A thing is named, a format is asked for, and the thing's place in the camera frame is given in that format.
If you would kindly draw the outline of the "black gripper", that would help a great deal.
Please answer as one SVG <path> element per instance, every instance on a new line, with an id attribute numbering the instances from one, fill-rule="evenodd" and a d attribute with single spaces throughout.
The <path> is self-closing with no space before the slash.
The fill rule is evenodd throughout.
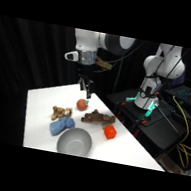
<path id="1" fill-rule="evenodd" d="M 81 63 L 79 63 L 77 65 L 77 68 L 78 68 L 78 74 L 81 78 L 83 79 L 80 79 L 80 91 L 86 89 L 86 92 L 87 92 L 87 95 L 86 95 L 86 98 L 87 99 L 91 99 L 91 95 L 92 95 L 92 90 L 93 90 L 93 86 L 94 86 L 94 82 L 92 81 L 93 78 L 94 78 L 94 72 L 95 72 L 95 66 L 93 64 L 91 65 L 83 65 Z M 84 82 L 84 79 L 85 80 L 88 80 L 88 83 L 85 87 L 85 82 Z"/>

